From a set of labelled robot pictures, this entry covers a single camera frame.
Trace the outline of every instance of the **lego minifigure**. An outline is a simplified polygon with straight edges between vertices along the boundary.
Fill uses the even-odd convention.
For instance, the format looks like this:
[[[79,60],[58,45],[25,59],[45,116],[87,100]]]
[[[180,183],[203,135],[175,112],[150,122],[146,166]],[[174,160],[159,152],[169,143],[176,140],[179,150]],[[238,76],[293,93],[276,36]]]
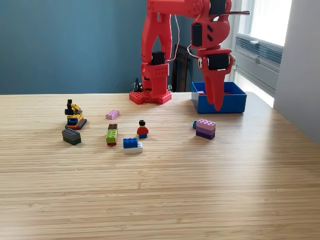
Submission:
[[[140,139],[145,139],[148,136],[149,130],[146,128],[146,122],[144,120],[139,121],[139,128],[136,131],[136,136]]]

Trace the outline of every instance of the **lego stack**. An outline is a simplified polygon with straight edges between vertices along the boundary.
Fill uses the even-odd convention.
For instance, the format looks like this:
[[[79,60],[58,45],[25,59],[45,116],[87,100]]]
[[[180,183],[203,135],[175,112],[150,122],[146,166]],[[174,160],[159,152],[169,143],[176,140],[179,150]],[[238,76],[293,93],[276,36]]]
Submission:
[[[123,151],[125,154],[135,154],[143,152],[143,145],[138,142],[138,138],[124,138],[123,139]]]
[[[205,119],[196,122],[195,135],[212,140],[216,136],[216,123]]]
[[[108,146],[116,146],[118,139],[118,124],[109,124],[108,131],[106,133],[106,144]]]

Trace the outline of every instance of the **blue plastic bin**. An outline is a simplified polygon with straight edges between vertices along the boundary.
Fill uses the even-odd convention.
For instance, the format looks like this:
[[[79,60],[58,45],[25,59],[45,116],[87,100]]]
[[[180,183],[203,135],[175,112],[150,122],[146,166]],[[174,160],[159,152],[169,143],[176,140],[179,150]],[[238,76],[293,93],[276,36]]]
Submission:
[[[223,104],[220,111],[215,109],[214,104],[209,104],[207,101],[205,82],[193,82],[191,86],[192,102],[198,114],[230,114],[243,113],[246,108],[247,94],[242,91],[234,82],[224,82],[224,92],[231,93],[224,95]],[[204,95],[199,95],[198,92],[204,92]]]

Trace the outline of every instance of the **purple lego brick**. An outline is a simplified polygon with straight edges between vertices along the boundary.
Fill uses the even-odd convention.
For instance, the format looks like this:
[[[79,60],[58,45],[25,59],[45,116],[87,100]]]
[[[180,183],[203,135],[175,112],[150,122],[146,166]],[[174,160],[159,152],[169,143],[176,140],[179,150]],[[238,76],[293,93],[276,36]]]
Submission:
[[[117,116],[119,116],[120,112],[118,110],[112,110],[108,114],[105,115],[105,119],[113,120]]]
[[[196,126],[200,127],[200,128],[203,128],[203,129],[210,130],[210,131],[216,129],[216,123],[215,122],[208,121],[208,120],[205,120],[205,119],[199,119],[196,122]]]
[[[197,127],[195,128],[195,130],[196,130],[197,132],[200,132],[200,133],[203,133],[203,134],[207,134],[207,135],[213,135],[213,134],[216,133],[216,129],[208,130],[208,129],[205,129],[205,128],[199,127],[199,126],[197,126]]]
[[[214,133],[213,135],[208,135],[208,134],[205,134],[203,132],[199,132],[199,131],[196,131],[195,132],[195,135],[196,136],[199,136],[199,137],[202,137],[202,138],[205,138],[205,139],[209,139],[209,140],[212,140],[215,138],[216,134]]]

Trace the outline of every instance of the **lego excavator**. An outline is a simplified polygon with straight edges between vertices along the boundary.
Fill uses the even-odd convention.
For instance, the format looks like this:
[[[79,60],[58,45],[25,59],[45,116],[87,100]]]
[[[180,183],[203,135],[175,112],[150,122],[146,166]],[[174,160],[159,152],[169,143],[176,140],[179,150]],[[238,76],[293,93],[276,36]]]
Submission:
[[[82,113],[80,107],[72,103],[72,99],[68,99],[66,107],[67,109],[64,110],[64,114],[67,115],[67,124],[65,125],[65,129],[82,129],[86,124],[87,119],[84,119],[84,114]]]
[[[167,90],[167,77],[169,63],[175,59],[179,44],[176,15],[183,15],[194,19],[191,24],[191,43],[187,50],[191,57],[197,59],[209,104],[214,104],[219,111],[224,100],[225,76],[231,72],[234,64],[231,49],[220,46],[230,32],[228,17],[250,15],[249,11],[231,11],[231,5],[231,0],[147,0],[141,48],[142,90],[138,83],[129,98],[136,104],[164,104],[172,98]],[[172,59],[171,14],[178,28],[178,41]],[[152,52],[157,37],[161,51]],[[190,49],[197,49],[197,55],[191,54]]]

